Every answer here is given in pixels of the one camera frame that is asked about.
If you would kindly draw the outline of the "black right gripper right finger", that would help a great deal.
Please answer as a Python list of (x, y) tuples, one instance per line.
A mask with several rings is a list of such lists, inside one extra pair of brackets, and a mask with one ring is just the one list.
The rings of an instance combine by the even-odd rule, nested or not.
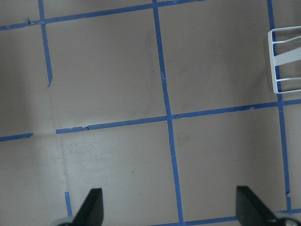
[(284, 225), (248, 186), (236, 188), (236, 217), (241, 226)]

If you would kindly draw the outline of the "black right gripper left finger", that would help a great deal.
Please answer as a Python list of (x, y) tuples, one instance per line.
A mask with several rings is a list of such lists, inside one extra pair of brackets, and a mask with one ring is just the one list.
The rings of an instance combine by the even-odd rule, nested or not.
[(101, 226), (104, 219), (103, 193), (101, 188), (89, 191), (77, 215), (72, 221), (73, 226)]

